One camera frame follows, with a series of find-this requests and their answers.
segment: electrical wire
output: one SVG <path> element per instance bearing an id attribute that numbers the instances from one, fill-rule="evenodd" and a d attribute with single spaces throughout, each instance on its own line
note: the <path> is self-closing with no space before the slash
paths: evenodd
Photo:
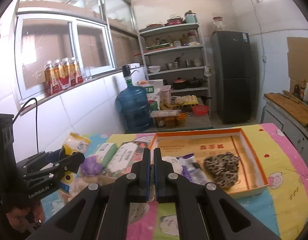
<path id="1" fill-rule="evenodd" d="M 256 8 L 255 8 L 255 5 L 253 3 L 253 0 L 250 0 L 250 2 L 252 3 L 254 14 L 255 14 L 256 20 L 258 22 L 259 32 L 260 32 L 260 39 L 261 39 L 261 43 L 262 43 L 263 56 L 265 56 L 265 46 L 264 46 L 264 40 L 263 40 L 262 27 L 261 27 L 259 19 L 257 17 Z M 266 71 L 266 63 L 265 63 L 265 61 L 263 59 L 262 59 L 262 62 L 263 62 L 263 67 L 264 67 L 264 75 L 263 75 L 262 83 L 261 83 L 261 86 L 260 86 L 260 89 L 259 89 L 259 99 L 262 96 L 262 91 L 263 91 L 264 83 L 265 83 L 265 71 Z"/>
<path id="2" fill-rule="evenodd" d="M 17 115 L 15 116 L 14 120 L 13 120 L 13 124 L 15 123 L 16 119 L 18 118 L 18 116 L 20 115 L 20 113 L 24 110 L 24 108 L 26 107 L 26 105 L 32 101 L 35 100 L 35 104 L 36 104 L 36 117 L 35 117 L 35 121 L 36 121 L 36 147 L 37 147 L 37 153 L 38 151 L 38 133 L 37 133 L 37 99 L 36 98 L 30 98 L 29 100 L 26 101 L 26 103 L 22 106 L 22 108 L 18 111 Z"/>

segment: refrigerator door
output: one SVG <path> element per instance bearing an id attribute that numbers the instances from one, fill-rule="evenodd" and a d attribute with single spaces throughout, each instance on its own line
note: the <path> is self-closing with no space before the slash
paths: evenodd
<path id="1" fill-rule="evenodd" d="M 222 121 L 244 122 L 251 114 L 251 87 L 253 79 L 223 79 L 224 109 Z"/>
<path id="2" fill-rule="evenodd" d="M 223 78 L 252 78 L 253 65 L 248 33 L 217 32 Z"/>

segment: orange jar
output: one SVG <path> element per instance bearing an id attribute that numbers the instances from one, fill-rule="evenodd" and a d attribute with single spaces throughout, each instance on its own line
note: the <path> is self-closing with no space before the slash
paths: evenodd
<path id="1" fill-rule="evenodd" d="M 186 113 L 180 113 L 180 114 L 176 117 L 177 126 L 179 126 L 179 127 L 185 127 L 185 126 L 186 126 L 186 118 L 187 118 L 187 114 L 186 114 Z"/>
<path id="2" fill-rule="evenodd" d="M 165 117 L 165 126 L 166 128 L 175 128 L 176 122 L 175 117 Z"/>

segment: silver screw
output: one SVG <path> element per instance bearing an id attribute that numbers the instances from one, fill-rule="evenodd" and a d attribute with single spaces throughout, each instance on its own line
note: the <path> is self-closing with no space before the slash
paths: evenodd
<path id="1" fill-rule="evenodd" d="M 216 185 L 214 183 L 210 182 L 210 183 L 206 184 L 206 188 L 208 190 L 215 190 L 216 189 Z"/>
<path id="2" fill-rule="evenodd" d="M 89 190 L 97 190 L 98 189 L 98 184 L 97 183 L 91 183 L 88 185 Z"/>
<path id="3" fill-rule="evenodd" d="M 168 174 L 168 177 L 169 177 L 170 179 L 177 179 L 177 178 L 178 178 L 178 175 L 177 175 L 176 173 L 172 172 L 172 173 Z"/>
<path id="4" fill-rule="evenodd" d="M 128 173 L 127 175 L 126 175 L 126 178 L 128 178 L 128 179 L 135 179 L 136 178 L 136 174 L 135 173 Z"/>

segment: black cable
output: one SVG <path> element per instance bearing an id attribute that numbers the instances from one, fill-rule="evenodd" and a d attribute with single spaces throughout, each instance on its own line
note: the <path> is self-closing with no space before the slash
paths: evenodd
<path id="1" fill-rule="evenodd" d="M 22 108 L 18 111 L 17 115 L 15 116 L 14 120 L 13 120 L 13 124 L 15 123 L 16 119 L 18 118 L 18 116 L 20 115 L 20 113 L 24 110 L 24 108 L 26 107 L 26 105 L 32 101 L 35 100 L 35 104 L 36 104 L 36 147 L 37 147 L 37 153 L 38 153 L 38 133 L 37 133 L 37 99 L 36 98 L 30 98 L 29 100 L 26 101 L 26 103 L 22 106 Z"/>

